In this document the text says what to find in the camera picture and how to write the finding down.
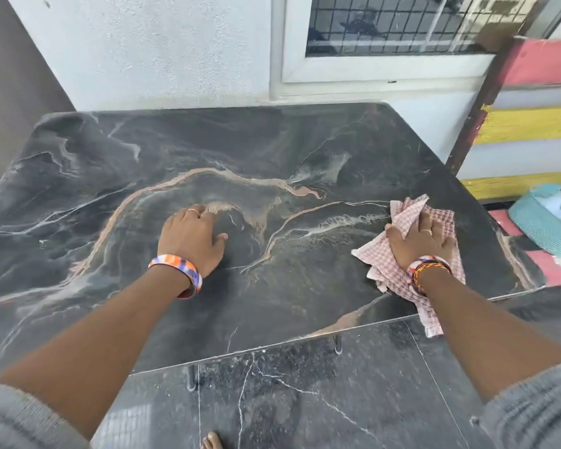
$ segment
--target table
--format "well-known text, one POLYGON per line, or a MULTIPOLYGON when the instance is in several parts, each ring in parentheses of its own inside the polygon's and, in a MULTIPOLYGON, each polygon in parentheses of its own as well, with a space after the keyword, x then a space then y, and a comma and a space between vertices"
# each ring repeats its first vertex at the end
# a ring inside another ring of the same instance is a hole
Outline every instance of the table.
POLYGON ((46 116, 0 181, 0 370, 140 276, 165 219, 197 202, 221 211, 223 261, 133 372, 411 317, 350 252, 383 230, 390 200, 423 193, 456 212, 472 288, 544 285, 387 105, 46 116))

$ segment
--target yellow stripe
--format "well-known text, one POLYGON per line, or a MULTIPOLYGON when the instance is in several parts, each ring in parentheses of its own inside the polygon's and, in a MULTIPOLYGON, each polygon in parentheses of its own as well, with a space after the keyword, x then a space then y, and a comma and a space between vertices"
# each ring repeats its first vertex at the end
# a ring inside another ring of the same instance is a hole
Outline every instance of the yellow stripe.
POLYGON ((498 110, 488 112, 474 144, 561 138, 561 107, 498 110))
POLYGON ((494 178, 461 180, 461 182, 477 200, 496 199, 523 195, 535 184, 544 184, 545 182, 561 184, 561 172, 496 176, 494 178))

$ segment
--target gray sleeve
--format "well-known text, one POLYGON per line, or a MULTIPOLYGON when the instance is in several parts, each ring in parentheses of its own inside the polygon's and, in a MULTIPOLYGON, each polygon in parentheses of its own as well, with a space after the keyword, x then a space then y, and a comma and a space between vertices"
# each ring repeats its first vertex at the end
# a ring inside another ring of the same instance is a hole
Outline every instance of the gray sleeve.
POLYGON ((67 421, 25 392, 0 384, 0 449, 88 449, 67 421))
POLYGON ((561 364, 494 397, 482 428, 499 449, 561 449, 561 364))

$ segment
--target orange and purple bangle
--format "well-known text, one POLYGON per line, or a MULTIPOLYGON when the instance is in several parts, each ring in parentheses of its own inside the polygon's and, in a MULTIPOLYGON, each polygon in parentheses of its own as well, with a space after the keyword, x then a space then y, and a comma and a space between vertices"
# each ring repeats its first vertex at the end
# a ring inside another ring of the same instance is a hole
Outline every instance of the orange and purple bangle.
POLYGON ((447 271, 451 272, 451 267, 447 261, 441 257, 436 257, 434 255, 425 255, 423 257, 419 257, 416 261, 411 263, 407 268, 407 275, 411 279, 411 287, 413 291, 421 296, 426 296, 424 293, 424 289, 420 286, 418 277, 420 272, 428 268, 443 268, 447 271))
POLYGON ((148 269, 150 269, 155 264, 166 264, 167 266, 172 266, 173 268, 181 271, 189 278, 189 281, 191 282, 191 288, 181 293, 179 295, 180 299, 188 299, 202 289, 202 276, 197 271, 195 265, 189 260, 185 260, 184 258, 178 257, 176 255, 158 255, 150 262, 150 264, 148 265, 148 269))

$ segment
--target table leg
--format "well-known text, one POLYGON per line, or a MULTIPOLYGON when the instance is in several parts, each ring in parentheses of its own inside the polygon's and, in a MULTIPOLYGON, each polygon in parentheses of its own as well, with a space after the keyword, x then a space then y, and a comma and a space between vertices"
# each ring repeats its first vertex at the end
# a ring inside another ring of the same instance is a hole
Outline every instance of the table leg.
POLYGON ((337 355, 340 355, 341 353, 343 353, 343 339, 341 338, 341 334, 333 335, 333 340, 334 340, 334 352, 337 355))
POLYGON ((195 364, 187 366, 187 390, 195 391, 198 379, 195 378, 195 364))

